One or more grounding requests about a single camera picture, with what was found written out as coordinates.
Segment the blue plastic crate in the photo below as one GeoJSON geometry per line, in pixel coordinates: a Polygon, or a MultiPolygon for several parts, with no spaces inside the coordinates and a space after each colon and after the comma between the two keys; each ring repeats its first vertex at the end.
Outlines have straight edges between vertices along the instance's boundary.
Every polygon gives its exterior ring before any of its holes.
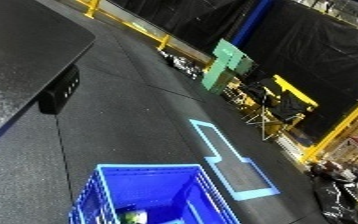
{"type": "Polygon", "coordinates": [[[119,224],[146,210],[147,224],[239,223],[202,167],[98,165],[69,214],[70,224],[119,224]]]}

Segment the blue floor marking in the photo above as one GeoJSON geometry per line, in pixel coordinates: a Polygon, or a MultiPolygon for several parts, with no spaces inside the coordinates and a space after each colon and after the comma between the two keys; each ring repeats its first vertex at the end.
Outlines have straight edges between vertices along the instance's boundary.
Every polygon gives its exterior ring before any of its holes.
{"type": "Polygon", "coordinates": [[[266,175],[262,172],[262,170],[250,158],[241,157],[240,154],[238,154],[238,152],[230,144],[230,142],[215,127],[215,125],[213,125],[211,123],[203,122],[203,121],[193,120],[193,119],[189,119],[189,121],[193,125],[194,129],[201,136],[201,138],[204,140],[204,142],[207,144],[208,148],[215,155],[214,157],[205,157],[205,160],[208,162],[208,164],[211,166],[213,171],[216,173],[216,175],[222,181],[223,185],[229,191],[229,193],[231,194],[231,196],[233,197],[234,200],[243,201],[243,200],[248,200],[248,199],[253,199],[253,198],[260,198],[260,197],[266,197],[266,196],[271,196],[271,195],[275,195],[275,194],[280,194],[280,191],[266,177],[266,175]],[[252,167],[258,172],[259,176],[261,176],[270,187],[269,188],[262,188],[262,189],[255,189],[255,190],[247,190],[247,191],[238,191],[238,192],[236,192],[233,189],[233,187],[230,185],[230,183],[226,180],[226,178],[222,174],[222,172],[216,166],[217,163],[222,161],[222,156],[219,154],[218,150],[211,143],[211,141],[208,139],[208,137],[200,129],[200,126],[212,128],[216,132],[216,134],[225,142],[225,144],[228,146],[228,148],[234,153],[234,155],[239,159],[239,161],[241,163],[249,163],[249,164],[251,164],[252,167]]]}

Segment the dark gray floor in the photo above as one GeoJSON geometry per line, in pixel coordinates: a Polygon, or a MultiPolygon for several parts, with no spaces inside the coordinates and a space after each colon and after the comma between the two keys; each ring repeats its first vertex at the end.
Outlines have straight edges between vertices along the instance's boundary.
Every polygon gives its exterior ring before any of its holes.
{"type": "Polygon", "coordinates": [[[221,97],[166,66],[126,28],[39,1],[97,40],[77,63],[81,85],[61,114],[43,115],[34,105],[0,137],[0,223],[66,223],[72,198],[98,163],[200,163],[243,223],[326,223],[308,179],[221,97]],[[232,200],[205,162],[211,152],[189,119],[215,124],[281,194],[232,200]]]}

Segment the black table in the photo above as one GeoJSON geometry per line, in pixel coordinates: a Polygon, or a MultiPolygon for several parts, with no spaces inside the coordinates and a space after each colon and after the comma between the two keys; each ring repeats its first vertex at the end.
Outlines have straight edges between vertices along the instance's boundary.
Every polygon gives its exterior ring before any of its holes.
{"type": "Polygon", "coordinates": [[[34,0],[0,0],[0,130],[94,39],[86,29],[34,0]]]}

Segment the black wall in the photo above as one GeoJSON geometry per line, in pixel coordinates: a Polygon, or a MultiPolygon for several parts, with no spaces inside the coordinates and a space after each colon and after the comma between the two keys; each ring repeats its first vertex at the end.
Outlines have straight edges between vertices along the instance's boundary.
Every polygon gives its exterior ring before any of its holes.
{"type": "Polygon", "coordinates": [[[250,0],[108,0],[211,53],[250,0]]]}
{"type": "Polygon", "coordinates": [[[358,103],[358,30],[293,1],[276,0],[242,47],[319,103],[299,128],[320,140],[358,103]]]}

